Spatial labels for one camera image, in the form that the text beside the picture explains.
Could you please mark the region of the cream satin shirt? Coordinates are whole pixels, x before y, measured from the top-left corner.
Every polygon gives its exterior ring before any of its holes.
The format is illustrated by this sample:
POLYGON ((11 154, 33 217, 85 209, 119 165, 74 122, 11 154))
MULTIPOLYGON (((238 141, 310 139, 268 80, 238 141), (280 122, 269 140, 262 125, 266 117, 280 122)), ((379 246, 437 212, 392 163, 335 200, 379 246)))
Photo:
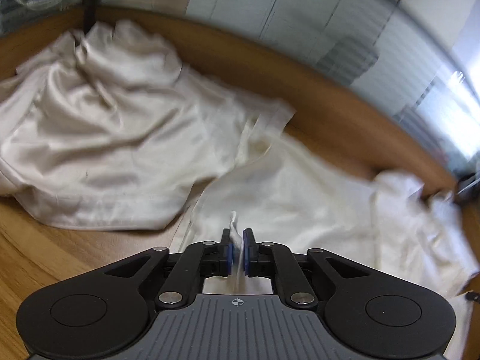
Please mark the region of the cream satin shirt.
POLYGON ((368 181, 346 174, 287 135, 243 133, 216 149, 224 171, 178 220, 173 250, 251 228, 260 242, 295 253, 318 247, 448 299, 456 330, 446 349, 460 359, 472 305, 465 286, 479 273, 452 199, 422 201, 414 175, 387 171, 368 181))

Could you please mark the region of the frosted glass desk partition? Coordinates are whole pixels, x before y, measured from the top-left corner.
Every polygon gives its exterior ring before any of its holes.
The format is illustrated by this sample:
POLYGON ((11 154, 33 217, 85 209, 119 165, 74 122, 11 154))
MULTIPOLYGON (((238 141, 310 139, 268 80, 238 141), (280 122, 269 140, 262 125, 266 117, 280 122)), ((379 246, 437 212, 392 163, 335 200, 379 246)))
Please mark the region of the frosted glass desk partition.
MULTIPOLYGON (((82 0, 1 0, 1 33, 82 0)), ((455 176, 479 172, 479 0, 97 0, 180 16, 305 63, 394 119, 455 176)))

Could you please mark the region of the beige garment pile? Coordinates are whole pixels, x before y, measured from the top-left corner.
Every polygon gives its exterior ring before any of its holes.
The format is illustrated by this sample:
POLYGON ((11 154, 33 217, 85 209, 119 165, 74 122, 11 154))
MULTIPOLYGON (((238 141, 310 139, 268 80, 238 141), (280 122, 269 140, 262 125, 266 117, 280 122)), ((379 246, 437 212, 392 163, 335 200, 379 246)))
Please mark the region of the beige garment pile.
POLYGON ((68 31, 1 82, 1 194, 56 228, 162 228, 293 113, 200 75, 132 21, 68 31))

